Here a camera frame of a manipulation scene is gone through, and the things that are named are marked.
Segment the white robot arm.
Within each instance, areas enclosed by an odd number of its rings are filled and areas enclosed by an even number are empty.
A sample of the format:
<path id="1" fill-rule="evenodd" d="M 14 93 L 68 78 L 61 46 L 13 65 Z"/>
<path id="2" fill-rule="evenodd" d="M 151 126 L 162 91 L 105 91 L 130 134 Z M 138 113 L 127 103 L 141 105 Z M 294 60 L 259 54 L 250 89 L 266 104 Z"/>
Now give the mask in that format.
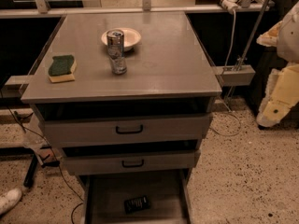
<path id="1" fill-rule="evenodd" d="M 288 62 L 281 70 L 273 68 L 267 80 L 256 121 L 268 128 L 279 124 L 299 103 L 299 2 L 257 43 L 276 47 L 278 57 Z"/>

